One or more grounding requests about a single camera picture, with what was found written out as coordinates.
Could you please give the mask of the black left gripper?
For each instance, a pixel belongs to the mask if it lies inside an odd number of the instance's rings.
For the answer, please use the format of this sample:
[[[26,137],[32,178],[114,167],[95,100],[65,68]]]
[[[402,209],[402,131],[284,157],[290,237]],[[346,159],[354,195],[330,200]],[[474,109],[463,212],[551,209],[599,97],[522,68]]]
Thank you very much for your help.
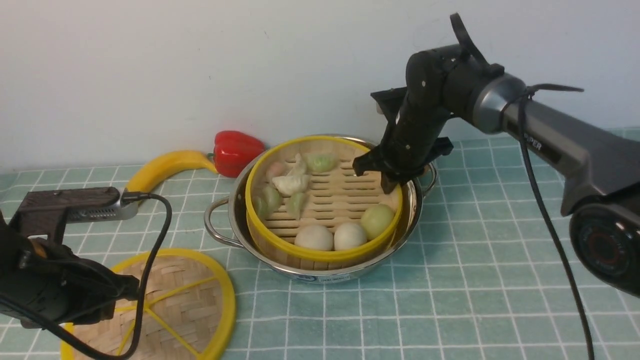
[[[92,325],[112,319],[118,301],[135,301],[140,280],[73,254],[64,245],[31,239],[30,274],[37,278],[33,309],[57,324]]]

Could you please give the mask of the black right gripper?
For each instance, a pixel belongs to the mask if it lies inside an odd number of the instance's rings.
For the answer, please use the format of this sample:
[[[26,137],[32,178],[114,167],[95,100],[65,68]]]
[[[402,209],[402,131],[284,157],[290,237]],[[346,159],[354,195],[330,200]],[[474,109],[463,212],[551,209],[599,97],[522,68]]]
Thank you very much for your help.
[[[355,175],[380,173],[381,189],[386,195],[402,183],[422,176],[429,164],[454,150],[452,141],[441,137],[441,130],[450,115],[441,107],[427,108],[414,104],[409,100],[407,89],[397,114],[397,123],[387,121],[380,142],[353,159]]]

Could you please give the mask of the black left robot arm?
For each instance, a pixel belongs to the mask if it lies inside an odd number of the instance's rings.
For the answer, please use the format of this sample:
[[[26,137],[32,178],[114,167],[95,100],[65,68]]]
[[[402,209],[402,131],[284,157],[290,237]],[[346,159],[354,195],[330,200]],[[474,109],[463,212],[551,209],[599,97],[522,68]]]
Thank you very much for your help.
[[[1,294],[55,324],[112,319],[117,301],[138,299],[140,280],[75,255],[62,244],[66,223],[66,210],[2,221]]]

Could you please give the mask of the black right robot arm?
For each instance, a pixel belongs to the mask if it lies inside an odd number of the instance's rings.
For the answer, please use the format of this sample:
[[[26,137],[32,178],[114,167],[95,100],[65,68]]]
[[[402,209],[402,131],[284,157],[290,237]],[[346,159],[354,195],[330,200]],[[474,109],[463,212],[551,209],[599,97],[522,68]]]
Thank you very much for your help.
[[[450,151],[440,137],[446,121],[459,117],[482,133],[507,133],[563,176],[560,213],[571,216],[569,237],[585,268],[638,297],[639,142],[540,104],[532,99],[537,91],[573,88],[528,86],[460,44],[417,52],[404,88],[372,94],[387,126],[352,167],[357,176],[381,173],[388,194]]]

